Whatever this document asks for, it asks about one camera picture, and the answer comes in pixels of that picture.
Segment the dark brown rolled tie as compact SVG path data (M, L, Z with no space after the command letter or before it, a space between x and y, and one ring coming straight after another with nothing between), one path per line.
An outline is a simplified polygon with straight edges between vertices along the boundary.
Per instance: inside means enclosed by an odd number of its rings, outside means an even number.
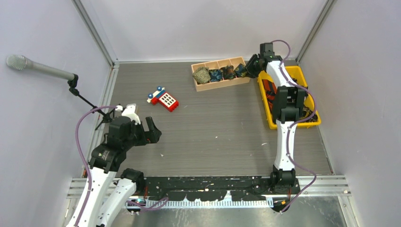
M220 72L222 73L223 80L233 80L234 78L236 78L236 73L233 65L227 65L220 68Z

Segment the olive green rolled tie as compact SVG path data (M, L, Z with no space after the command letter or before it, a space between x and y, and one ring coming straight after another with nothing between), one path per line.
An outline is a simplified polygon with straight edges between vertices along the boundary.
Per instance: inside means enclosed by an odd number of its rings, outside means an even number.
M198 84L206 84L209 83L211 80L209 69L207 67L197 68L192 74L192 77Z

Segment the wooden divided tray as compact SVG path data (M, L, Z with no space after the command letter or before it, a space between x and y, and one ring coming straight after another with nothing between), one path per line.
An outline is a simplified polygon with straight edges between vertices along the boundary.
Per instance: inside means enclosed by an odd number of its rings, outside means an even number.
M238 70L245 66L243 57L234 57L191 65L192 78L197 92L229 87L250 82Z

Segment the black microphone stand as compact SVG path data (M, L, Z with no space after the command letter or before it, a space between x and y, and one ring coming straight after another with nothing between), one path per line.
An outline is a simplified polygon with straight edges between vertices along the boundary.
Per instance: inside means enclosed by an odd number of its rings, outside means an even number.
M87 99L85 99L80 92L78 91L78 89L76 88L78 84L78 75L77 74L73 74L73 79L68 80L68 85L69 85L69 91L74 95L79 97L81 100L83 100L85 103L87 103L88 105L90 105L92 107L92 109L97 108L96 105L92 104L91 102L89 102ZM98 113L101 114L102 116L102 120L101 122L96 126L95 131L98 130L100 128L100 126L102 124L106 124L106 123L111 123L113 120L113 117L115 117L115 110L110 110L109 112L103 112L102 110L98 110Z

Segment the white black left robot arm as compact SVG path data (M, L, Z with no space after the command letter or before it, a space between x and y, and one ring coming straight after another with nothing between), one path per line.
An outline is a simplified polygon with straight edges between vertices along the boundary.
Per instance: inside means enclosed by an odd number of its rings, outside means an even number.
M114 221L130 196L144 192L146 181L143 172L127 168L109 198L105 197L127 152L132 147L159 141L162 132L152 117L146 117L146 123L148 131L144 130L142 123L127 116L116 117L110 122L103 141L91 153L86 184L67 224L69 227L106 227Z

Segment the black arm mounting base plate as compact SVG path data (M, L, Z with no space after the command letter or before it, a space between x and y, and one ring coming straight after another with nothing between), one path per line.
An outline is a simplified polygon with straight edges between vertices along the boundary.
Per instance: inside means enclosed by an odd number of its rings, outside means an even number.
M298 179L284 183L268 176L147 177L125 205L130 211L270 207L285 212L300 191Z

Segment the blue yellow floral tie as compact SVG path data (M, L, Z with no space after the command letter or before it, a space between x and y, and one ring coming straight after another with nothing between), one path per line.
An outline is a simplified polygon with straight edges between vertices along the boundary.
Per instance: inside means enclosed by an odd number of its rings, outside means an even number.
M245 78L248 77L248 71L245 68L245 65L240 63L235 69L234 69L235 75L237 78Z

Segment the yellow plastic bin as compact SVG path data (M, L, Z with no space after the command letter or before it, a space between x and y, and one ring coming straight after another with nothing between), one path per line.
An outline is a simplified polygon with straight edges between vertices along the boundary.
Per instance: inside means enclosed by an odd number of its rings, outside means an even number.
M307 86L307 82L305 80L305 77L303 75L302 69L299 66L286 66L285 69L287 70L288 74L290 77L294 77L297 79L297 82L299 85L301 86ZM263 79L268 79L270 81L273 82L273 79L271 78L270 75L268 75L265 71L262 71L259 74L259 77L257 78L257 82L259 84L259 89L260 89L260 93L262 96L262 101L264 104L264 109L265 109L265 113L266 113L266 117L267 117L267 122L269 125L269 128L272 130L277 129L277 125L275 123L275 120L273 119L272 116L272 111L269 109L268 106L268 102L267 102L267 98L265 95L265 90L263 88L263 84L262 84L262 80ZM307 107L310 107L312 110L314 109L314 100L312 97L310 97L308 95L308 98L306 99L306 101L304 101L304 105L306 105ZM298 124L298 127L302 127L302 128L310 128L313 126L317 126L321 123L321 118L319 116L318 113L316 113L318 116L318 121L317 122L302 122L300 124Z

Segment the blue rolled tie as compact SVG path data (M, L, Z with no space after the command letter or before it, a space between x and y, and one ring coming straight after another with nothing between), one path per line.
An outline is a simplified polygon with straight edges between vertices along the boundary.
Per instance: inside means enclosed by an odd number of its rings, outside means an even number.
M223 80L223 71L220 69L209 70L210 82L219 82Z

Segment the orange navy striped tie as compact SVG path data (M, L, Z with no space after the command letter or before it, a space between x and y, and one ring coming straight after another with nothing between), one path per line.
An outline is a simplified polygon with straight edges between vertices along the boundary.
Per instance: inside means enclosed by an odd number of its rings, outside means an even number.
M262 84L263 84L263 88L265 90L265 95L267 98L269 109L272 111L273 102L274 102L274 99L276 96L277 88L276 88L275 84L268 79L263 79Z

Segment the silver microphone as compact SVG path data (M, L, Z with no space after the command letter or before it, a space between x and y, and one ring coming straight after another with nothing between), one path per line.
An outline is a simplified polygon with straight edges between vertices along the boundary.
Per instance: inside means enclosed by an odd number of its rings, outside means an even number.
M73 73L37 63L23 55L9 55L6 58L6 64L15 70L33 70L68 81L74 80L77 77Z

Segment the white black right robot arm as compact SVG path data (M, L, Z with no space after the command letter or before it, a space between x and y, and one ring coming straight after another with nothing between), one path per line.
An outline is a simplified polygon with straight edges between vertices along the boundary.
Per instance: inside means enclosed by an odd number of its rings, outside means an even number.
M276 87L271 116L278 128L278 142L270 174L270 189L276 194L282 194L296 184L294 139L306 91L290 77L283 59L275 54L272 42L260 44L259 54L250 58L245 69L250 78L257 78L262 71L266 72Z

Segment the black floral patterned tie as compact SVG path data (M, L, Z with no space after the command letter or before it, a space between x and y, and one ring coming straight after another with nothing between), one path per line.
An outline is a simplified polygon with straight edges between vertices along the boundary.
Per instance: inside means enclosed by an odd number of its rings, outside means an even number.
M296 84L298 84L296 78L294 78L294 77L291 77L291 78ZM302 114L301 114L301 119L305 119L305 118L309 117L312 114L312 112L313 111L312 111L312 109L310 107L307 107L306 105L304 105L303 111L302 111ZM312 118L308 119L305 122L317 122L317 121L318 121L318 116L317 116L317 114L315 114Z

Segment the red white toy brick block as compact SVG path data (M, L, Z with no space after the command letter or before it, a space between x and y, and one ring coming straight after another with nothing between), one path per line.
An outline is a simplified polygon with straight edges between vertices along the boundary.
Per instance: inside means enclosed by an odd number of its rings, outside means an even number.
M169 112L172 112L179 106L179 102L162 86L158 86L156 91L148 94L147 102L156 105L160 103Z

